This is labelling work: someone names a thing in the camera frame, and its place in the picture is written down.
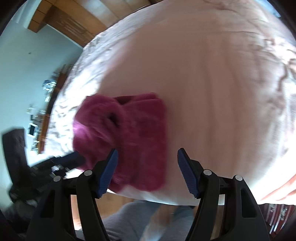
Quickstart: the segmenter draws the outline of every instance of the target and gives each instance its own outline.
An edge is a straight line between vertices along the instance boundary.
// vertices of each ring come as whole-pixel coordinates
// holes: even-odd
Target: folded towel
[[[119,154],[109,189],[125,185],[154,191],[165,182],[165,106],[154,93],[116,98],[88,96],[73,123],[73,148],[86,158],[82,170],[104,160],[111,148]]]

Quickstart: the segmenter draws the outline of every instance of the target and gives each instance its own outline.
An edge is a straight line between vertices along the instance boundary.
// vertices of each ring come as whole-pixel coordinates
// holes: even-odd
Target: white bedsheet
[[[296,204],[295,53],[289,30],[253,0],[164,0],[84,48],[45,152],[73,150],[73,117],[87,95],[156,92],[168,110],[166,185],[120,195],[196,205],[177,165],[184,147],[219,176],[243,176],[259,204]]]

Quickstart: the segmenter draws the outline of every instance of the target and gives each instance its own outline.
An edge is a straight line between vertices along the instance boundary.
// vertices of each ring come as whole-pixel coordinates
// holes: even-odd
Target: person's leg
[[[192,208],[189,206],[179,206],[174,212],[173,221],[159,241],[184,241],[193,220]]]
[[[122,206],[103,220],[110,240],[139,241],[151,216],[161,203],[137,200]]]

